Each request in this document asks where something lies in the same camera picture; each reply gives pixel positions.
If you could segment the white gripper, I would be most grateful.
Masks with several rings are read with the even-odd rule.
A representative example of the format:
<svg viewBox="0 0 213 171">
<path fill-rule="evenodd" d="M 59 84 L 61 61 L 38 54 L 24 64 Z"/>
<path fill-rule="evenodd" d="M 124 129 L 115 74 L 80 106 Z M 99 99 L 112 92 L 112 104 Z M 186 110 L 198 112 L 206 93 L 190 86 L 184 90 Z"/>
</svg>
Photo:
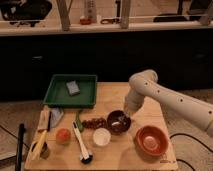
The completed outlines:
<svg viewBox="0 0 213 171">
<path fill-rule="evenodd" d="M 133 113 L 136 113 L 144 103 L 144 96 L 139 94 L 136 90 L 130 89 L 125 96 L 124 101 L 124 115 L 131 118 Z"/>
</svg>

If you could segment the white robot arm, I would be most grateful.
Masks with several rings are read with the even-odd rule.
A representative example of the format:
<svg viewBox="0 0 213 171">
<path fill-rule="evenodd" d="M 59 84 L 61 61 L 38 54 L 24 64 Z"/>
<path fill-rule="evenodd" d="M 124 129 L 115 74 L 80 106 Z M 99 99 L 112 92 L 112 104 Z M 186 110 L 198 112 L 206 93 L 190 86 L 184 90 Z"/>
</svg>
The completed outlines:
<svg viewBox="0 0 213 171">
<path fill-rule="evenodd" d="M 165 88 L 157 83 L 154 70 L 145 70 L 129 78 L 130 89 L 125 96 L 124 113 L 131 116 L 143 105 L 144 98 L 150 97 L 166 105 L 185 120 L 213 138 L 213 104 Z"/>
</svg>

